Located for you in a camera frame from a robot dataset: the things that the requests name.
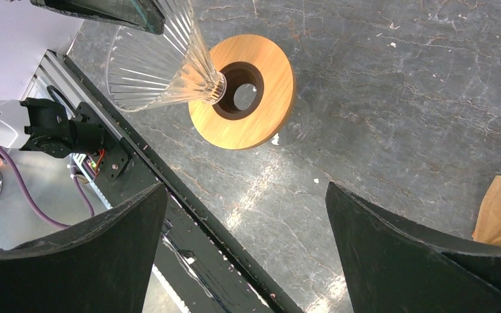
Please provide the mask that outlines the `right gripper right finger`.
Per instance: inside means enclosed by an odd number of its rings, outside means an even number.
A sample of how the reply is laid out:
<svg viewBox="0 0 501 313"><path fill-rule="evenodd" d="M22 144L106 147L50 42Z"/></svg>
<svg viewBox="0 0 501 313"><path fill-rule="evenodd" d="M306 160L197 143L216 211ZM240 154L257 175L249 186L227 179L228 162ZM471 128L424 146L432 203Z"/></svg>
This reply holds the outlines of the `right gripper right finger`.
<svg viewBox="0 0 501 313"><path fill-rule="evenodd" d="M501 312L501 246L434 230L337 183L325 202L354 312Z"/></svg>

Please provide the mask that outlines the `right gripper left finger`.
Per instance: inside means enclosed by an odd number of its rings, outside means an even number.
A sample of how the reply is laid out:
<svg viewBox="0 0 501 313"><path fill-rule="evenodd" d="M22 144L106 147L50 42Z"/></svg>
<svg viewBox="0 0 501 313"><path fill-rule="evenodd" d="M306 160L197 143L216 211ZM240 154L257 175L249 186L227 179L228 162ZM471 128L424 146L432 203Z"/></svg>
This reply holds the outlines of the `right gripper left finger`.
<svg viewBox="0 0 501 313"><path fill-rule="evenodd" d="M0 312L141 312L167 202L155 184L67 229L0 249Z"/></svg>

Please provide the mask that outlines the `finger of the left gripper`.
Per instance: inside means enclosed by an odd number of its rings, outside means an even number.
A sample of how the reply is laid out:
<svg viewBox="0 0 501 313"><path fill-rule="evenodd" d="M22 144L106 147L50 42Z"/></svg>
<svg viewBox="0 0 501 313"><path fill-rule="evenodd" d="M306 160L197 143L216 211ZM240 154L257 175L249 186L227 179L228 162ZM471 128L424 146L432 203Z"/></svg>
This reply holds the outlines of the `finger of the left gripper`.
<svg viewBox="0 0 501 313"><path fill-rule="evenodd" d="M130 27L161 35L166 19L157 1L31 0L36 7L85 20Z"/></svg>

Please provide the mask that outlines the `clear glass dripper cone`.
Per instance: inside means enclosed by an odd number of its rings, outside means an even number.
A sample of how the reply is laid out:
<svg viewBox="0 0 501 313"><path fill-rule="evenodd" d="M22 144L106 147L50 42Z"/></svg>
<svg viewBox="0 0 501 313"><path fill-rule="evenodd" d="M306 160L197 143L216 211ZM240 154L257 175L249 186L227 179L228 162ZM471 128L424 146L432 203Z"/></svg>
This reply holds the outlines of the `clear glass dripper cone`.
<svg viewBox="0 0 501 313"><path fill-rule="evenodd" d="M119 26L106 62L113 105L137 112L196 101L216 104L227 82L213 65L190 1L138 1L144 26Z"/></svg>

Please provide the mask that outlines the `round wooden dripper stand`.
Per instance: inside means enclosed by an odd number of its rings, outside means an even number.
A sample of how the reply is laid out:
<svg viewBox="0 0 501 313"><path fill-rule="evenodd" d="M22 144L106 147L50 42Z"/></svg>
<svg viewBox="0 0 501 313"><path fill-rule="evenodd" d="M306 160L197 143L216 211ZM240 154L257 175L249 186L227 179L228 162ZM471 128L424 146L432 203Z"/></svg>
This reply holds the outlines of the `round wooden dripper stand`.
<svg viewBox="0 0 501 313"><path fill-rule="evenodd" d="M256 147L272 138L289 118L296 99L296 77L288 57L272 40L252 34L223 40L210 51L226 78L226 91L214 105L189 103L192 123L203 139L229 150ZM248 108L235 105L245 84L256 94Z"/></svg>

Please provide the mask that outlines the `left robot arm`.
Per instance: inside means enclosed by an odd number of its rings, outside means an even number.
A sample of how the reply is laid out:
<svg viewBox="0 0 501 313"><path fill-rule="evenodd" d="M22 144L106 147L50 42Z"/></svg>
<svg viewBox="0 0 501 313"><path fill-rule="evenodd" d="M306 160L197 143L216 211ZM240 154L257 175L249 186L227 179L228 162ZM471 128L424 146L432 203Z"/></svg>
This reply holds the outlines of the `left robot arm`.
<svg viewBox="0 0 501 313"><path fill-rule="evenodd" d="M127 26L161 35L165 11L157 1L31 1L31 5L65 16ZM82 119L68 118L64 105L46 98L0 100L0 157L4 149L40 151L54 158L96 153L106 131Z"/></svg>

